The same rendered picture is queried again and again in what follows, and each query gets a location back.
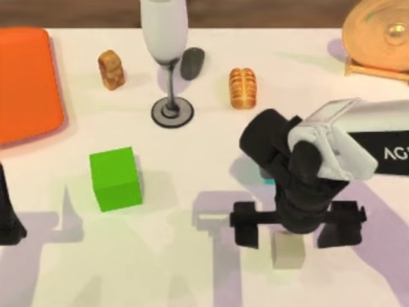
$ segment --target white cylinder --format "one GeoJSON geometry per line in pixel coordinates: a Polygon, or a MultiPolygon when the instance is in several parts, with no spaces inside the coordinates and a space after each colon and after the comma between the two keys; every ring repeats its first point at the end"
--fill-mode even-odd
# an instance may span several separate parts
{"type": "Polygon", "coordinates": [[[181,57],[189,28],[186,0],[141,0],[141,24],[145,44],[156,61],[168,63],[181,57]]]}

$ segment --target cymbal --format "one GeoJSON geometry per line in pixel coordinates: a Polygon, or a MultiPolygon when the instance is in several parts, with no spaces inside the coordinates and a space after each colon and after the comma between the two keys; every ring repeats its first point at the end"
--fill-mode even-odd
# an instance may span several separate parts
{"type": "Polygon", "coordinates": [[[343,44],[362,66],[409,72],[409,0],[361,0],[344,22],[343,44]]]}

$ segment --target dark stone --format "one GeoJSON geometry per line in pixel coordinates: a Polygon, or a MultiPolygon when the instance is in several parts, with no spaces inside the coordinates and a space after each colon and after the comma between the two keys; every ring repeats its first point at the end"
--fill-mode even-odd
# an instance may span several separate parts
{"type": "Polygon", "coordinates": [[[180,75],[187,81],[195,79],[205,61],[205,52],[197,47],[187,49],[181,57],[180,75]]]}

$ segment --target goblet stem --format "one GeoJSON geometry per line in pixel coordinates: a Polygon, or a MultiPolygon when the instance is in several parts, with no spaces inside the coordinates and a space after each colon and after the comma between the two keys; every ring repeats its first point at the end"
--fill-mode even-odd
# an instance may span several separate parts
{"type": "Polygon", "coordinates": [[[164,67],[167,73],[166,76],[166,90],[167,90],[167,104],[166,108],[172,111],[179,111],[179,107],[174,101],[174,91],[173,91],[173,71],[174,65],[167,65],[164,67]]]}

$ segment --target bread loaf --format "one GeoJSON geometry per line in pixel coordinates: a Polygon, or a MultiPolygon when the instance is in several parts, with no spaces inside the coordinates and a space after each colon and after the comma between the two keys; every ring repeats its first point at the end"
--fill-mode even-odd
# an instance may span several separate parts
{"type": "Polygon", "coordinates": [[[114,51],[102,53],[98,58],[98,66],[102,82],[108,90],[113,91],[125,83],[121,59],[114,51]]]}
{"type": "Polygon", "coordinates": [[[230,103],[235,109],[252,109],[256,105],[256,75],[249,68],[234,68],[229,76],[230,103]]]}

